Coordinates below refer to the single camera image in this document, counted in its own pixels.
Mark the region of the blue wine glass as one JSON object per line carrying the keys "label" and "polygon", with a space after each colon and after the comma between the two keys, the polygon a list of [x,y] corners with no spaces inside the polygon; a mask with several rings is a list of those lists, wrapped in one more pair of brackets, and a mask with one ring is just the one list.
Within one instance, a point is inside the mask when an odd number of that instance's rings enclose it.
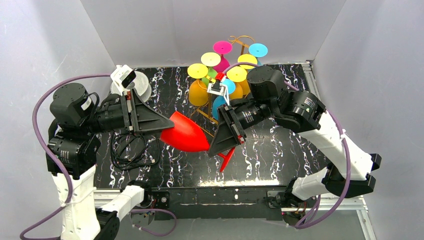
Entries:
{"label": "blue wine glass", "polygon": [[[230,79],[226,78],[224,81],[221,82],[223,85],[227,86],[227,90],[228,90],[228,94],[232,94],[235,89],[236,89],[236,85],[233,81],[231,81]],[[218,120],[219,119],[219,114],[218,114],[218,107],[221,105],[224,105],[226,103],[225,98],[223,96],[217,96],[212,104],[212,116]]]}

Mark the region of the red wine glass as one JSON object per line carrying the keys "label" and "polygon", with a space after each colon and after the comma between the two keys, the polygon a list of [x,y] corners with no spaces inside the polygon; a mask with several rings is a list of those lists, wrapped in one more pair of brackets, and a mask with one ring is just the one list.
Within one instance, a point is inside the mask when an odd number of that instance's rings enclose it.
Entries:
{"label": "red wine glass", "polygon": [[[212,141],[208,141],[199,125],[178,111],[172,114],[170,120],[174,122],[174,127],[162,131],[159,137],[162,142],[183,152],[208,152]],[[221,173],[232,159],[235,148],[216,155],[222,158]]]}

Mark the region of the teal wine glass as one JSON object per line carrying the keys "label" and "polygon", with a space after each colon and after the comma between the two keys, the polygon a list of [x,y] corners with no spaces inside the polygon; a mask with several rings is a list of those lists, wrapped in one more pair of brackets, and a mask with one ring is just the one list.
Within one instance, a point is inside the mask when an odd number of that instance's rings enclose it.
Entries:
{"label": "teal wine glass", "polygon": [[248,48],[249,53],[254,56],[259,66],[262,65],[260,58],[265,57],[268,54],[268,48],[262,43],[253,43]]}

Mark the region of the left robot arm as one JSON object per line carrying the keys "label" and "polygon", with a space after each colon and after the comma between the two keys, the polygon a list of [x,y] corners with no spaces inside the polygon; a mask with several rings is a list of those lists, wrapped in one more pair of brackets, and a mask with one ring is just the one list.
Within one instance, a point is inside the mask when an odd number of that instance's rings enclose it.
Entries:
{"label": "left robot arm", "polygon": [[62,240],[113,240],[122,219],[136,206],[150,201],[151,187],[132,180],[110,202],[95,206],[94,175],[96,154],[101,146],[97,134],[126,130],[142,137],[174,127],[132,93],[109,96],[103,102],[80,83],[67,83],[55,89],[50,112],[47,169],[52,174],[64,217]]}

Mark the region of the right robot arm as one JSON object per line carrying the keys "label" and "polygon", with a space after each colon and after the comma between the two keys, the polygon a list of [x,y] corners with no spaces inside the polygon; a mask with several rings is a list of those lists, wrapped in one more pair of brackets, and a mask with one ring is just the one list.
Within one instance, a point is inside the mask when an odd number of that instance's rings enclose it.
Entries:
{"label": "right robot arm", "polygon": [[353,198],[372,193],[382,158],[366,153],[342,130],[320,99],[305,90],[289,90],[281,71],[269,66],[247,73],[251,97],[218,107],[218,124],[208,155],[232,154],[246,138],[245,130],[265,119],[275,122],[312,143],[329,160],[317,173],[292,179],[284,192],[273,198],[278,206],[293,205],[331,193]]}

